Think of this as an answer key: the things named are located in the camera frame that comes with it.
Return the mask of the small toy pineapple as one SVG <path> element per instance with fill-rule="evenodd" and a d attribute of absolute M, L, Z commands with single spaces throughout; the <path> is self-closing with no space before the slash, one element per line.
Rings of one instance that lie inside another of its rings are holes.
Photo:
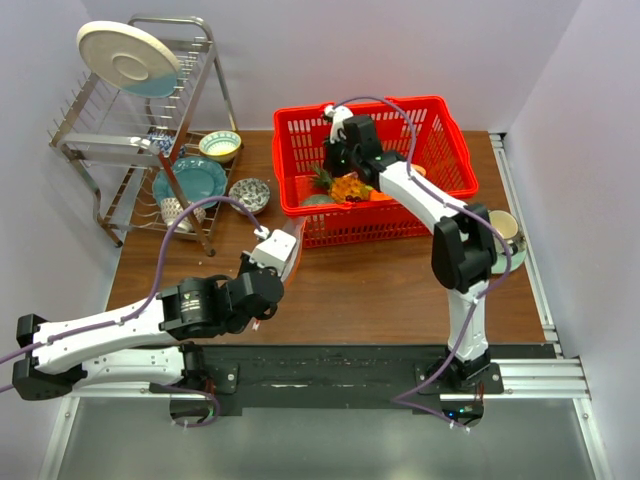
<path fill-rule="evenodd" d="M 312 184 L 315 188 L 323 190 L 337 204 L 344 204 L 347 195 L 360 196 L 369 201 L 368 185 L 359 178 L 334 177 L 323 168 L 315 168 Z"/>

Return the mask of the red plastic shopping basket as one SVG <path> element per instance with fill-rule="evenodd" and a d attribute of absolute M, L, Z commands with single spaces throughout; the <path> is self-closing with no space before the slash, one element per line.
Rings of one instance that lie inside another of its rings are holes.
<path fill-rule="evenodd" d="M 460 200 L 477 194 L 479 184 L 469 150 L 442 98 L 393 97 L 388 105 L 369 102 L 348 106 L 356 114 L 370 115 L 382 146 L 411 154 L 413 165 L 424 167 L 427 180 L 435 186 Z M 317 104 L 283 108 L 273 116 L 272 159 L 281 209 L 289 218 L 306 218 L 303 246 L 426 235 L 426 227 L 393 200 L 301 206 L 307 197 L 323 193 L 312 184 L 314 169 L 324 162 L 324 142 L 330 134 L 323 111 L 323 105 Z"/>

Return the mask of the clear zip top bag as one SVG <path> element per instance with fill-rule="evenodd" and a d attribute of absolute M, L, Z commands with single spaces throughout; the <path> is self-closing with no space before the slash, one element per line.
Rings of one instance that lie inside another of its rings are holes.
<path fill-rule="evenodd" d="M 292 282 L 300 262 L 305 223 L 305 217 L 296 217 L 278 229 L 259 226 L 254 230 L 258 243 L 250 253 L 250 262 L 274 269 L 284 288 Z"/>

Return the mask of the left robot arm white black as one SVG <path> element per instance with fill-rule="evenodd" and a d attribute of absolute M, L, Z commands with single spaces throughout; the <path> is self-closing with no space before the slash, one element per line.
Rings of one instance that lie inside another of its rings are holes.
<path fill-rule="evenodd" d="M 207 368 L 183 341 L 239 334 L 272 318 L 290 272 L 286 260 L 243 253 L 234 278 L 188 278 L 151 299 L 76 320 L 22 316 L 11 386 L 27 401 L 96 383 L 149 381 L 196 392 Z"/>

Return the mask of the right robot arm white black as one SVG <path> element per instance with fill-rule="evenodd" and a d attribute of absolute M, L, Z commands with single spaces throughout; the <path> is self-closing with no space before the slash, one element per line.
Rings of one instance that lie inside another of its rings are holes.
<path fill-rule="evenodd" d="M 330 134 L 323 168 L 333 176 L 356 175 L 432 234 L 431 268 L 447 291 L 450 334 L 445 358 L 425 382 L 442 379 L 456 392 L 469 392 L 491 362 L 485 296 L 497 255 L 488 210 L 446 194 L 399 152 L 384 150 L 371 117 L 341 106 L 328 107 L 324 119 Z"/>

